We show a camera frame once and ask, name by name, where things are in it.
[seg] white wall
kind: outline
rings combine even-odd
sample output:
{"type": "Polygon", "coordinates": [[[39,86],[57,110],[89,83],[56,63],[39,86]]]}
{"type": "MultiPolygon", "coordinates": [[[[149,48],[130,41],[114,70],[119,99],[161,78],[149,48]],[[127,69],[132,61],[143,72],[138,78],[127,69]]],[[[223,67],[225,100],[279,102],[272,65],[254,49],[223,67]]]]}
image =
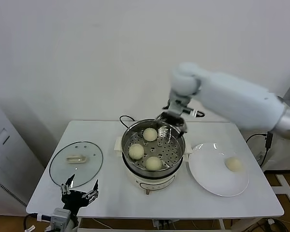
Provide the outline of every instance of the white wall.
{"type": "Polygon", "coordinates": [[[0,105],[44,164],[72,119],[156,116],[182,61],[283,95],[290,0],[0,0],[0,105]]]}

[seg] electric steamer pot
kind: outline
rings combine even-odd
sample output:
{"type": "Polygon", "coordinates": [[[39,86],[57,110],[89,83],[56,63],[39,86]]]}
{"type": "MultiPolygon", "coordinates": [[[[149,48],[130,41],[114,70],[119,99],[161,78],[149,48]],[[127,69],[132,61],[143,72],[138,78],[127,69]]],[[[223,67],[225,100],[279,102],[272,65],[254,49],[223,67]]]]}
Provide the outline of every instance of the electric steamer pot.
{"type": "Polygon", "coordinates": [[[121,140],[122,158],[127,168],[135,175],[151,180],[163,179],[175,173],[183,162],[185,151],[185,139],[178,138],[179,129],[165,122],[156,122],[154,119],[138,121],[125,131],[121,140]],[[156,140],[149,142],[143,138],[146,128],[154,128],[158,132],[156,140]],[[129,156],[129,148],[132,144],[140,144],[144,148],[144,156],[139,160],[133,160],[129,156]],[[151,157],[159,157],[162,168],[157,171],[149,171],[145,167],[146,160],[151,157]]]}

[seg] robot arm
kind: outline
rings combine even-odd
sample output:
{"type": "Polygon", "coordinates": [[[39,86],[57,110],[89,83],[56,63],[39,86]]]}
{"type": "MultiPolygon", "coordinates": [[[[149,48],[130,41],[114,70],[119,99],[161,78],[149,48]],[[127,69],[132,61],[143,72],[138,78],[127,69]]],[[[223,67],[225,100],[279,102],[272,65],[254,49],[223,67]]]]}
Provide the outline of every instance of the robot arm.
{"type": "Polygon", "coordinates": [[[290,108],[263,87],[193,63],[182,63],[172,71],[171,86],[164,118],[190,112],[187,105],[195,99],[240,129],[264,129],[290,139],[290,108]]]}

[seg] power cord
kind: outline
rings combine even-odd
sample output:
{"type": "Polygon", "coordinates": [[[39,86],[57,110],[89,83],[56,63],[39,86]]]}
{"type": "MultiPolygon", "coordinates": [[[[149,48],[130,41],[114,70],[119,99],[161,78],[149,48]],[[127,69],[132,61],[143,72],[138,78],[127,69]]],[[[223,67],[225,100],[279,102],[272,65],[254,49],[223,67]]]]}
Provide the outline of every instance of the power cord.
{"type": "Polygon", "coordinates": [[[254,136],[256,135],[261,135],[261,136],[264,136],[265,137],[265,154],[264,154],[264,157],[263,157],[263,160],[261,162],[261,164],[259,165],[260,167],[262,167],[262,165],[264,164],[265,162],[265,159],[266,159],[266,156],[267,156],[267,153],[268,151],[270,150],[271,146],[272,146],[272,140],[273,140],[273,133],[271,133],[270,131],[268,131],[266,134],[263,134],[263,133],[257,133],[257,134],[253,134],[251,135],[247,140],[246,140],[246,143],[254,136]]]}
{"type": "Polygon", "coordinates": [[[24,226],[24,231],[27,230],[27,218],[31,217],[31,218],[37,218],[38,214],[34,213],[34,214],[27,214],[24,218],[23,221],[23,226],[24,226]]]}
{"type": "Polygon", "coordinates": [[[282,223],[282,221],[280,221],[279,219],[274,219],[274,218],[268,218],[266,222],[263,224],[257,223],[257,226],[250,231],[248,230],[248,232],[253,232],[257,228],[261,228],[264,232],[289,232],[288,228],[285,226],[284,223],[282,223]],[[272,224],[275,224],[277,226],[278,231],[272,230],[271,228],[272,224]]]}
{"type": "MultiPolygon", "coordinates": [[[[27,219],[28,218],[37,218],[38,217],[38,214],[37,213],[34,213],[34,214],[27,214],[24,218],[24,221],[23,221],[23,226],[24,226],[24,231],[27,231],[27,219]]],[[[41,220],[42,221],[50,221],[51,220],[51,217],[50,216],[46,216],[46,215],[42,215],[41,216],[41,220]]],[[[56,232],[58,231],[58,229],[53,229],[53,230],[50,230],[50,231],[46,231],[46,232],[56,232]]]]}
{"type": "Polygon", "coordinates": [[[266,137],[266,134],[253,134],[253,135],[251,135],[251,136],[246,140],[246,143],[247,143],[247,142],[248,142],[252,137],[257,136],[257,135],[262,135],[262,136],[266,137]]]}
{"type": "Polygon", "coordinates": [[[132,121],[135,122],[134,118],[129,116],[129,115],[122,115],[119,117],[119,121],[121,122],[122,125],[124,125],[126,128],[128,128],[128,126],[121,120],[123,117],[127,117],[127,118],[130,118],[132,121]]]}

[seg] steamed bun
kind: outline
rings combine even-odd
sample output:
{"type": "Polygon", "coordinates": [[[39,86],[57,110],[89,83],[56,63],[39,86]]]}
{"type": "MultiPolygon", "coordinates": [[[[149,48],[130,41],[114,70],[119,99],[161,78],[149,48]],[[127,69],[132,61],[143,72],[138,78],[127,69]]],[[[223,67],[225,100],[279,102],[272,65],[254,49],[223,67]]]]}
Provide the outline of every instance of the steamed bun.
{"type": "Polygon", "coordinates": [[[242,162],[236,157],[227,158],[225,164],[232,172],[239,172],[244,169],[242,162]]]}
{"type": "Polygon", "coordinates": [[[158,157],[149,157],[146,160],[145,167],[147,170],[150,171],[157,171],[160,170],[162,167],[162,161],[158,157]]]}
{"type": "Polygon", "coordinates": [[[132,144],[129,148],[129,156],[133,160],[139,160],[144,155],[144,148],[140,144],[132,144]]]}
{"type": "Polygon", "coordinates": [[[143,132],[144,139],[150,142],[156,140],[157,135],[158,133],[154,128],[147,128],[143,132]]]}

